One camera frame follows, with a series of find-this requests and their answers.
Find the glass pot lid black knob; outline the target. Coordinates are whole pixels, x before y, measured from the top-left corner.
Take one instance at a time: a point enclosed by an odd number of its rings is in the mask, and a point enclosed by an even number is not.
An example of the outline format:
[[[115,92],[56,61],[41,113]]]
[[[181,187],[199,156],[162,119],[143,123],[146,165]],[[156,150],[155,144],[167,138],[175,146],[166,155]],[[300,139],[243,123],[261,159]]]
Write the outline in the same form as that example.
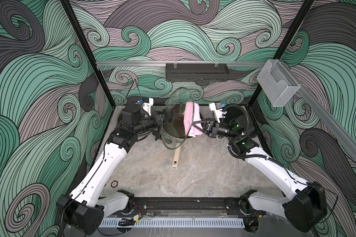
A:
[[[186,131],[184,116],[187,102],[191,102],[191,109],[194,110],[191,92],[186,87],[176,89],[165,102],[164,112],[168,112],[171,118],[162,127],[161,140],[168,150],[179,148],[190,138],[189,131],[192,127],[194,112],[192,111],[188,131]]]

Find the pink cloth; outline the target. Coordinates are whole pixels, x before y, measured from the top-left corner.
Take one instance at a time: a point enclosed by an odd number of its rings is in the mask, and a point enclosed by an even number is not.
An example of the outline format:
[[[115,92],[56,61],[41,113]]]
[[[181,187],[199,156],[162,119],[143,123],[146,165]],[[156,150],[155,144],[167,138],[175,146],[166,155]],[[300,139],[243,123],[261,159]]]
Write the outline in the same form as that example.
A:
[[[200,106],[194,102],[187,102],[184,112],[184,128],[185,135],[189,137],[196,137],[203,134],[202,131],[195,128],[193,122],[200,121]]]

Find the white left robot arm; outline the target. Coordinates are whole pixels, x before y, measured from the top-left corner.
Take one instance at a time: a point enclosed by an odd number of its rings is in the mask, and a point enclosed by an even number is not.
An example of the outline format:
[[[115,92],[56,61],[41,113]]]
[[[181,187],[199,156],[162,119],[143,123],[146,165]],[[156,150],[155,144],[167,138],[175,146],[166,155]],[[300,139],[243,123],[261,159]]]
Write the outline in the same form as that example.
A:
[[[166,110],[147,110],[140,104],[126,105],[120,116],[121,120],[110,133],[101,155],[88,174],[70,194],[61,195],[56,203],[61,211],[61,222],[86,235],[93,234],[103,219],[111,214],[133,211],[132,193],[119,190],[105,198],[100,198],[100,194],[117,165],[138,142],[139,135],[159,131],[173,118]]]

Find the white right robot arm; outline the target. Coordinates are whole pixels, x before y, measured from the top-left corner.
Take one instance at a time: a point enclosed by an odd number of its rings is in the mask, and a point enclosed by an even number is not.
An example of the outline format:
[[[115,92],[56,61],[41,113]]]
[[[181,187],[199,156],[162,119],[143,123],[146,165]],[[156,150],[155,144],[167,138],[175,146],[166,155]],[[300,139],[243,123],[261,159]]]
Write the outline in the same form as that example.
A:
[[[259,218],[268,213],[286,219],[304,233],[327,215],[325,189],[319,183],[311,183],[289,171],[252,139],[256,135],[255,127],[245,108],[221,103],[211,103],[209,107],[214,117],[202,119],[200,106],[194,102],[186,103],[185,134],[228,138],[226,147],[230,155],[262,172],[284,195],[280,198],[257,190],[244,193],[238,205],[247,232],[256,232]]]

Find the black frying pan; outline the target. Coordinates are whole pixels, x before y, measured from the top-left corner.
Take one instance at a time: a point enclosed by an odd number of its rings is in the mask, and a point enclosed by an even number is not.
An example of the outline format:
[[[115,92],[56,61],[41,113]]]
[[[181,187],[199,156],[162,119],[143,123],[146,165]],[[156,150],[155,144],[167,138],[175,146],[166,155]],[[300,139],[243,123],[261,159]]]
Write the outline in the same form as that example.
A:
[[[135,134],[138,141],[145,139],[155,128],[155,121],[139,104],[127,104],[121,111],[120,116],[120,128]]]

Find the black case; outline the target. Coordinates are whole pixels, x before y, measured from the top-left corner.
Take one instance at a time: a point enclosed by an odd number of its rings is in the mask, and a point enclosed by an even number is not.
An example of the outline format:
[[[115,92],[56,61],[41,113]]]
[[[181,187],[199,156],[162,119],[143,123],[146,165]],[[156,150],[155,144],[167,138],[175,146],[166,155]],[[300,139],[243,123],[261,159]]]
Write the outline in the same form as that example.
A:
[[[223,109],[226,112],[224,122],[230,127],[235,135],[228,138],[229,141],[239,133],[243,132],[247,127],[249,121],[247,135],[250,138],[255,138],[258,135],[258,131],[254,127],[254,124],[249,117],[245,107],[240,105],[227,105]]]

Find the red poker chip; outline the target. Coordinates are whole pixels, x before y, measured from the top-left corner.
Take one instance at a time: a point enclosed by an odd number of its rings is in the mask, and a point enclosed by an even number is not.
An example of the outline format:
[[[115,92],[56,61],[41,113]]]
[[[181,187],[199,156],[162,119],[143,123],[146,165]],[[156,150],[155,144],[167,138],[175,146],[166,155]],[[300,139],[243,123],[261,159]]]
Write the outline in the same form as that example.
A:
[[[118,186],[118,181],[114,180],[111,182],[111,187],[116,188]]]

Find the black wall shelf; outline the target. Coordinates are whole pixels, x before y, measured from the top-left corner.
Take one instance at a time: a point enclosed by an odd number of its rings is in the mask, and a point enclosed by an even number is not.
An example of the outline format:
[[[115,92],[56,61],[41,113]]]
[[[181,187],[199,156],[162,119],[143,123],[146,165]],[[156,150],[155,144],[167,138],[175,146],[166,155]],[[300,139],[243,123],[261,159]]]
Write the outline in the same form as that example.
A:
[[[169,63],[165,69],[168,82],[226,82],[229,77],[223,63]]]

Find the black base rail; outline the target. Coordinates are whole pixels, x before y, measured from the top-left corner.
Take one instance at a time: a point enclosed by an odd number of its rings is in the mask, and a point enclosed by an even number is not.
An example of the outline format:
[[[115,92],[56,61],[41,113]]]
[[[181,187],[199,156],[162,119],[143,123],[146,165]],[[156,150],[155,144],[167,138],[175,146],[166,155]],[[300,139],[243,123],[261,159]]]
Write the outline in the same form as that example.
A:
[[[241,198],[220,197],[220,198],[191,198],[191,197],[135,197],[131,200],[133,209],[112,212],[112,215],[130,215],[131,213],[143,213],[144,215],[154,215],[158,212],[173,211],[217,211],[225,215],[235,215],[238,217],[265,216],[265,211],[257,211],[243,203]]]

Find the clear wall bin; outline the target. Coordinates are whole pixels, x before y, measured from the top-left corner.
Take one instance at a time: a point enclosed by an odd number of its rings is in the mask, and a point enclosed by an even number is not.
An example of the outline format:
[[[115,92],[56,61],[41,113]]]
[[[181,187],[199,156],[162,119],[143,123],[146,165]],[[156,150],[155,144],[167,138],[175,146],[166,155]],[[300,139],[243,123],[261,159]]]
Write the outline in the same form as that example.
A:
[[[277,59],[265,63],[257,81],[273,107],[284,107],[300,89],[289,66]]]

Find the aluminium right rail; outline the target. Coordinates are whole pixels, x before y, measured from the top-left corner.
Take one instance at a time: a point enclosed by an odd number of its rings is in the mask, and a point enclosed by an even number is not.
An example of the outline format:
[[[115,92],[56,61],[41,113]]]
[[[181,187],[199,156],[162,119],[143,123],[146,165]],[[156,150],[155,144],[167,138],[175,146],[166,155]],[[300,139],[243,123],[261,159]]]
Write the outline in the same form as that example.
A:
[[[285,73],[293,77],[300,86],[298,92],[311,106],[317,117],[337,138],[343,149],[356,162],[356,92],[345,82],[336,83],[340,73],[323,82],[321,77],[304,66],[289,68],[283,64]]]

